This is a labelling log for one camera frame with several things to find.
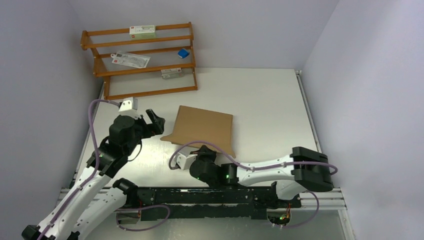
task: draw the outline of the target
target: product box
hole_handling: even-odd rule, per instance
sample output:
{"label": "product box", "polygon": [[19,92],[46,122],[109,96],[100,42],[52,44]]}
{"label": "product box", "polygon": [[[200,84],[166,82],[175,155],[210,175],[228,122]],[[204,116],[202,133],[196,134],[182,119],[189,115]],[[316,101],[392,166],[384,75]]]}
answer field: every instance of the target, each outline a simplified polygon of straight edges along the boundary
{"label": "product box", "polygon": [[175,79],[175,78],[181,78],[184,76],[183,70],[178,68],[170,68],[170,69],[163,69],[160,70],[162,73],[163,79]]}
{"label": "product box", "polygon": [[156,38],[155,25],[131,26],[129,27],[129,38],[131,40]]}

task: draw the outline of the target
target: white bracket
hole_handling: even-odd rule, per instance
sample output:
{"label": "white bracket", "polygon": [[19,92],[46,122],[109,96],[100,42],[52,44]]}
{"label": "white bracket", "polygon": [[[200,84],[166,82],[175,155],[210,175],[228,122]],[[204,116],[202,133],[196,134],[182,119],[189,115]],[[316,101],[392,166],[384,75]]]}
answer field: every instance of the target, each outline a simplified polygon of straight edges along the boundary
{"label": "white bracket", "polygon": [[119,107],[119,114],[122,116],[129,116],[134,119],[139,119],[140,114],[138,110],[138,100],[135,97],[128,97],[122,101],[121,106]]}
{"label": "white bracket", "polygon": [[190,154],[185,156],[182,153],[178,153],[178,156],[173,160],[174,164],[177,164],[181,170],[187,170],[190,168],[192,163],[196,160],[197,154]]}

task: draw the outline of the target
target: white wall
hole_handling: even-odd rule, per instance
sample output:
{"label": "white wall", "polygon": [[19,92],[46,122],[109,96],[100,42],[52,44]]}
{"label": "white wall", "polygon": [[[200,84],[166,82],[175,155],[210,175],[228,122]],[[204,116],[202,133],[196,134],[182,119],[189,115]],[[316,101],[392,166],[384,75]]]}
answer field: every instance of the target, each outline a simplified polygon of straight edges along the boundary
{"label": "white wall", "polygon": [[302,79],[358,240],[424,236],[424,2],[340,0]]}
{"label": "white wall", "polygon": [[20,239],[55,206],[87,135],[99,95],[66,0],[13,0],[0,7],[0,239]]}
{"label": "white wall", "polygon": [[339,0],[69,0],[88,31],[192,22],[198,67],[300,69]]}

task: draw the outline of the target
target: blue block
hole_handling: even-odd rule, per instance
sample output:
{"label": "blue block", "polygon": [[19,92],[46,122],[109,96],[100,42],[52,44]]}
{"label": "blue block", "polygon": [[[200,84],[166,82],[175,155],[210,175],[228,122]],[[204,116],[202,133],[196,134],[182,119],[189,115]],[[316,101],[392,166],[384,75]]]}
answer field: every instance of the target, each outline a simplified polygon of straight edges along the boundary
{"label": "blue block", "polygon": [[178,52],[178,56],[182,59],[185,59],[188,55],[190,55],[189,51],[187,51],[185,48],[181,49]]}

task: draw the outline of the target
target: cardboard box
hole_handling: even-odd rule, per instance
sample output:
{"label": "cardboard box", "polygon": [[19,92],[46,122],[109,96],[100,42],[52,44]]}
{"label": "cardboard box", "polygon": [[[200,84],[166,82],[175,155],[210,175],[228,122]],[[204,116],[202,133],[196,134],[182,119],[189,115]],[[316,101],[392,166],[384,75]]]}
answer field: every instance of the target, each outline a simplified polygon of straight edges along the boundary
{"label": "cardboard box", "polygon": [[[233,115],[231,114],[179,106],[172,133],[161,137],[160,140],[178,145],[196,140],[207,141],[235,158],[236,154],[231,145],[232,129]],[[189,146],[200,148],[202,145],[202,143],[194,143]],[[212,146],[207,145],[207,147],[220,153]]]}

